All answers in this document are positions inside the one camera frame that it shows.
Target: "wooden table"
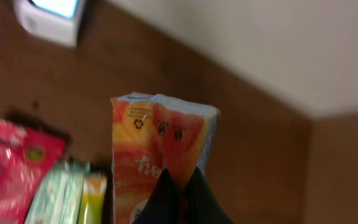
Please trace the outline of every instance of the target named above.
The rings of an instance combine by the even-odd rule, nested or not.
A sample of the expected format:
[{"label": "wooden table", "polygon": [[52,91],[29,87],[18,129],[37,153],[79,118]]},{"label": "wooden table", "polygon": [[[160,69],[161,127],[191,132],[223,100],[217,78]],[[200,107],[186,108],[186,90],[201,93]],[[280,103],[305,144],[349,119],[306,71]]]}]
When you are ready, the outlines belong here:
[{"label": "wooden table", "polygon": [[206,178],[236,223],[299,223],[310,121],[104,1],[77,49],[38,40],[0,0],[0,116],[25,113],[68,133],[75,159],[111,158],[110,97],[163,93],[221,110]]}]

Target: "blue light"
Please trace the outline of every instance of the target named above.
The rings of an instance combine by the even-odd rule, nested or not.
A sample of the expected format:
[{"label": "blue light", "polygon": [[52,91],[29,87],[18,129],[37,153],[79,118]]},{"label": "blue light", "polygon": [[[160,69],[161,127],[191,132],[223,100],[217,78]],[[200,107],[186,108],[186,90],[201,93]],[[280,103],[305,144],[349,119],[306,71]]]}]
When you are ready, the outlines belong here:
[{"label": "blue light", "polygon": [[32,0],[32,2],[42,9],[71,19],[78,0]]}]

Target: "white wall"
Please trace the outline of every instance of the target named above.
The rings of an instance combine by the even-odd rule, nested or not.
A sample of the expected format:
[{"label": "white wall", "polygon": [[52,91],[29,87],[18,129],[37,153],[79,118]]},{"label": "white wall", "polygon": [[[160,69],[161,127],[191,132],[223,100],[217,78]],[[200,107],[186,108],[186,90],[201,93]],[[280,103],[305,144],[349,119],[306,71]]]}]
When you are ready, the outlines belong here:
[{"label": "white wall", "polygon": [[312,117],[358,111],[358,0],[110,0]]}]

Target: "brown panel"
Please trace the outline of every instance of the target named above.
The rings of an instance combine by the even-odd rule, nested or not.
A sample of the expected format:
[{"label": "brown panel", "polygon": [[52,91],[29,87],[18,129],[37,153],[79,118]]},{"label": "brown panel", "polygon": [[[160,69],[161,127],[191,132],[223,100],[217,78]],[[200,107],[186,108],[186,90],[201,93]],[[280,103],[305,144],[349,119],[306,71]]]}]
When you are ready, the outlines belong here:
[{"label": "brown panel", "polygon": [[304,224],[358,223],[358,115],[313,129]]},{"label": "brown panel", "polygon": [[0,0],[0,116],[36,116],[71,134],[73,157],[110,158],[109,99],[133,91],[220,108],[206,178],[222,207],[236,223],[300,222],[302,115],[105,2],[92,2],[70,50],[25,33]]}]

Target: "snack packet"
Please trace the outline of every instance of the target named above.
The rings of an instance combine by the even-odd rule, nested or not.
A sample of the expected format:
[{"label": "snack packet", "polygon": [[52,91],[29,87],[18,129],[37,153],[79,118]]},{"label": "snack packet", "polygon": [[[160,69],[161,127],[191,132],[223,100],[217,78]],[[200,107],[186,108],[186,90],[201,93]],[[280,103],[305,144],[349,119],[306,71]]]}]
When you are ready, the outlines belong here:
[{"label": "snack packet", "polygon": [[204,173],[219,110],[164,95],[113,98],[114,223],[132,223],[162,169],[180,190],[196,166]]},{"label": "snack packet", "polygon": [[57,163],[42,181],[25,223],[76,224],[84,176],[89,168],[89,164]]},{"label": "snack packet", "polygon": [[22,223],[65,142],[0,120],[0,223]]},{"label": "snack packet", "polygon": [[107,178],[101,174],[89,174],[84,181],[78,224],[100,224]]}]

